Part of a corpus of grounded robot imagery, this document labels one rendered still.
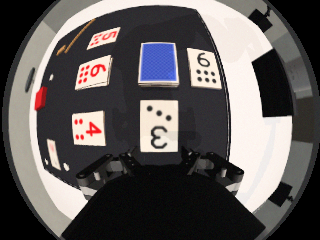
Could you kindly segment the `red rectangular block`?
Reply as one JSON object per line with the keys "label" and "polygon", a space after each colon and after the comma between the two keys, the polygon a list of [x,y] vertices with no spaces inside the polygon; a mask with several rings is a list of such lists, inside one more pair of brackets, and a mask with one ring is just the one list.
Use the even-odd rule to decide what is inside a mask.
{"label": "red rectangular block", "polygon": [[34,110],[38,111],[45,106],[46,92],[47,92],[47,87],[43,86],[36,93]]}

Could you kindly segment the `blue card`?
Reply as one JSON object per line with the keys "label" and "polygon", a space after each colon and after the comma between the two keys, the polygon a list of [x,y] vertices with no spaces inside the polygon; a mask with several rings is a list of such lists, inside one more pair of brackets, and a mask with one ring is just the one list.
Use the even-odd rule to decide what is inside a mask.
{"label": "blue card", "polygon": [[138,84],[178,84],[175,43],[141,43]]}

